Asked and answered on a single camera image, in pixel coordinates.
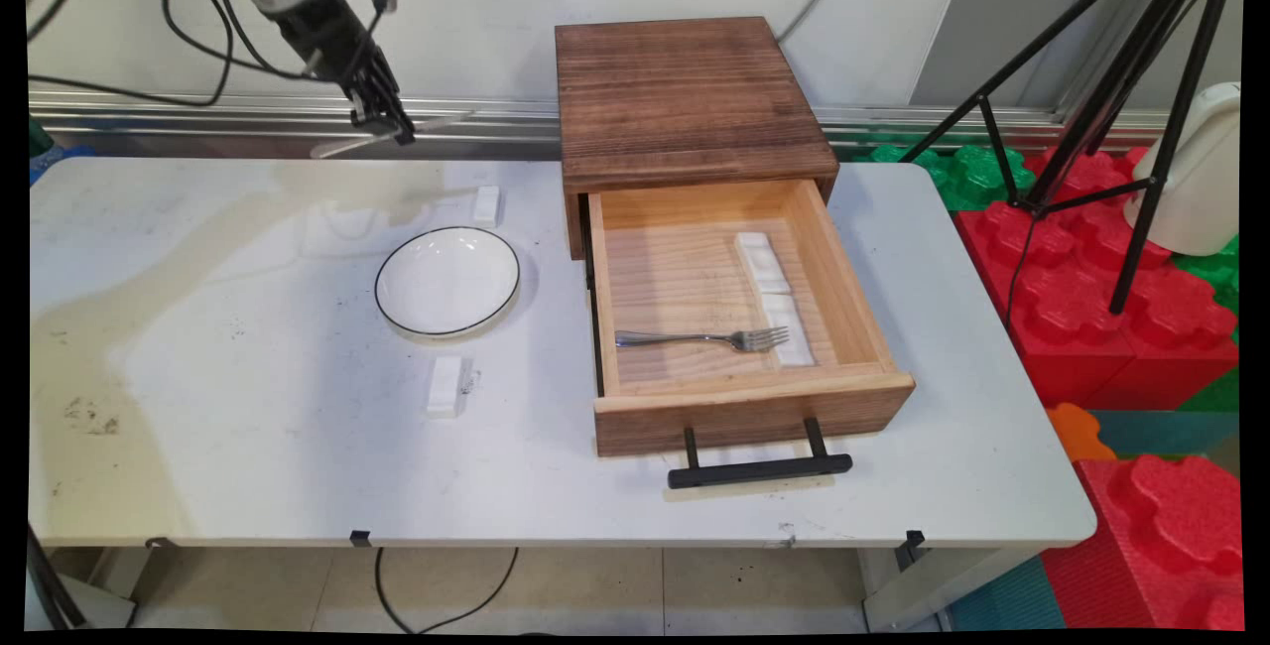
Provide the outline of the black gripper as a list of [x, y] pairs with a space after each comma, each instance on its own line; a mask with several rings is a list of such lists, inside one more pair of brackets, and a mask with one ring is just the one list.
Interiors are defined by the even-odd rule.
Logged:
[[352, 124], [398, 146], [417, 142], [417, 124], [404, 110], [387, 61], [345, 0], [300, 0], [267, 15], [283, 41], [321, 81], [331, 81], [353, 103]]

